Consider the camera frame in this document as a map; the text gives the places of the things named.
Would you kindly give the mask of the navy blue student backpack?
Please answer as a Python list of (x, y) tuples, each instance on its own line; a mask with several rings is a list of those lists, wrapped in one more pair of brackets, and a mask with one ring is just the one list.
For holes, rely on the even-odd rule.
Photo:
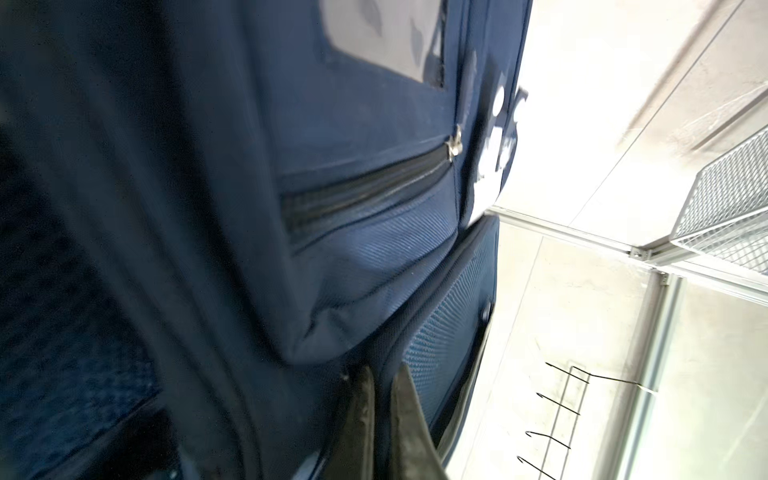
[(408, 365), (446, 472), (528, 1), (5, 1), (1, 475), (322, 479)]

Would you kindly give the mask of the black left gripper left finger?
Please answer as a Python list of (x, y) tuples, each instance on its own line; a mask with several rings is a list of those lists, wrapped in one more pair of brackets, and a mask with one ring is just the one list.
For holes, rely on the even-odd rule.
[(373, 373), (363, 366), (355, 378), (322, 479), (374, 478), (375, 399)]

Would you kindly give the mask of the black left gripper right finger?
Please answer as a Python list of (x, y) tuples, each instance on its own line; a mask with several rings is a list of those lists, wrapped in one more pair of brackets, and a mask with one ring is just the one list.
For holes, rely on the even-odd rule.
[(390, 392), (389, 478), (448, 478), (429, 433), (408, 365), (402, 363)]

